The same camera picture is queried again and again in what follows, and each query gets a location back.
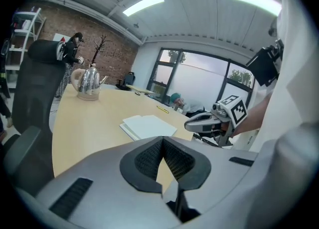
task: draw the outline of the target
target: kettle spout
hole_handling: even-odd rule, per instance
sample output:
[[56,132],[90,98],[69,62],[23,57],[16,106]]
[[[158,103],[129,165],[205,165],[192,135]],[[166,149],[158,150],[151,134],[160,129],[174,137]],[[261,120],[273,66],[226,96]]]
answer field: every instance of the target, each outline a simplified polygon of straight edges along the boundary
[[104,82],[106,81],[107,78],[108,78],[108,76],[105,76],[105,77],[100,81],[100,85],[104,84]]

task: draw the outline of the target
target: silver kettle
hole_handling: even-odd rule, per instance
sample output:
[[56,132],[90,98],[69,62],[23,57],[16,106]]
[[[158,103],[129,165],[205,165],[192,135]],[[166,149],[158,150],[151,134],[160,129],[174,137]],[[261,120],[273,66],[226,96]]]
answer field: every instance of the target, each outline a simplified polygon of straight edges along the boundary
[[100,81],[100,74],[95,67],[87,70],[76,69],[71,74],[72,86],[78,91],[77,97],[85,101],[95,101],[99,98],[100,87],[105,82],[107,76]]

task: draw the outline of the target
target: window frame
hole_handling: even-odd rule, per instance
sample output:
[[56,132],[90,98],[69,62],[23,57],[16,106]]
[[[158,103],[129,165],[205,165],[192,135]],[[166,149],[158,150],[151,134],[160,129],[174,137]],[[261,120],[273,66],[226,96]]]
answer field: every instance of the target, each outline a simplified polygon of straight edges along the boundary
[[[163,51],[164,50],[173,50],[173,51],[178,51],[178,56],[177,56],[177,60],[174,62],[174,63],[169,63],[169,62],[161,62],[160,61],[160,58],[163,54]],[[217,56],[217,55],[213,55],[213,54],[208,54],[208,53],[203,53],[203,52],[198,52],[198,51],[194,51],[194,50],[188,50],[188,49],[176,49],[176,48],[167,48],[167,47],[162,47],[159,51],[159,54],[158,54],[158,57],[156,59],[156,62],[154,63],[154,67],[153,67],[153,70],[152,70],[152,73],[151,73],[151,76],[149,78],[149,82],[148,82],[148,85],[147,85],[147,89],[150,90],[151,87],[152,87],[152,84],[155,83],[157,85],[160,85],[160,86],[163,86],[165,87],[165,92],[162,96],[161,99],[157,99],[156,97],[154,97],[157,101],[165,104],[165,105],[169,105],[169,103],[167,103],[167,99],[168,99],[168,96],[167,96],[167,93],[168,93],[168,90],[169,90],[169,87],[170,87],[170,84],[173,80],[173,77],[175,75],[175,72],[177,70],[177,67],[179,65],[179,62],[181,60],[181,55],[182,53],[193,53],[193,54],[198,54],[198,55],[203,55],[203,56],[208,56],[208,57],[213,57],[213,58],[216,58],[216,59],[219,59],[219,60],[222,60],[222,61],[226,61],[228,64],[227,64],[227,70],[226,70],[226,73],[225,73],[225,76],[224,76],[224,81],[223,81],[223,84],[220,88],[220,91],[219,91],[219,94],[218,94],[218,97],[217,97],[217,100],[216,102],[218,102],[219,100],[221,100],[222,96],[223,96],[223,93],[225,91],[225,88],[226,88],[226,84],[230,84],[230,85],[233,85],[237,88],[240,88],[240,89],[243,89],[245,91],[248,92],[248,97],[247,97],[247,100],[246,100],[246,107],[249,106],[249,103],[250,103],[250,99],[251,99],[251,96],[252,96],[252,93],[253,93],[253,90],[254,90],[254,87],[255,87],[255,81],[256,81],[256,78],[255,76],[253,75],[254,77],[254,81],[253,81],[253,86],[252,88],[250,87],[247,87],[245,86],[244,84],[242,83],[239,83],[237,81],[234,81],[232,79],[229,79],[227,76],[228,76],[228,72],[229,72],[229,67],[230,67],[230,64],[235,64],[239,67],[242,67],[243,69],[245,70],[248,70],[247,67],[245,65],[242,65],[240,63],[237,63],[235,61],[233,61],[232,59],[227,59],[227,58],[224,58],[224,57],[221,57],[221,56]],[[172,67],[172,72],[169,76],[169,79],[168,79],[168,82],[167,84],[164,84],[164,83],[160,83],[160,82],[157,82],[155,80],[153,80],[153,76],[158,68],[158,65],[164,65],[164,66],[169,66],[169,67]]]

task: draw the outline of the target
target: yellow pen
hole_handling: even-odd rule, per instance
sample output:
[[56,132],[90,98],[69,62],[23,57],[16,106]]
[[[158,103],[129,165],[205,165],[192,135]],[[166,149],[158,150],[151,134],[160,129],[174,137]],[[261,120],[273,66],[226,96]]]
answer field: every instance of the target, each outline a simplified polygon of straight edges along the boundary
[[160,107],[160,106],[157,106],[160,110],[166,112],[167,114],[169,113],[169,111],[165,110],[164,108]]

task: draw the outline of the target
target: fluorescent light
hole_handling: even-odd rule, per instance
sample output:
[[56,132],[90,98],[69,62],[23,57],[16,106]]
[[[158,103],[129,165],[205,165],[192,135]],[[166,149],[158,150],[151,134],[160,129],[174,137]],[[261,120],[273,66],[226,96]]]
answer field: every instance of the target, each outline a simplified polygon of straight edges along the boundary
[[246,3],[250,3],[259,8],[262,8],[273,15],[278,16],[281,11],[281,4],[276,2],[275,0],[241,0]]
[[163,2],[164,0],[142,0],[139,1],[138,3],[134,4],[133,6],[129,7],[128,9],[126,9],[125,11],[123,11],[123,13],[126,16],[130,16],[144,8],[147,8],[149,6],[152,6],[154,4]]

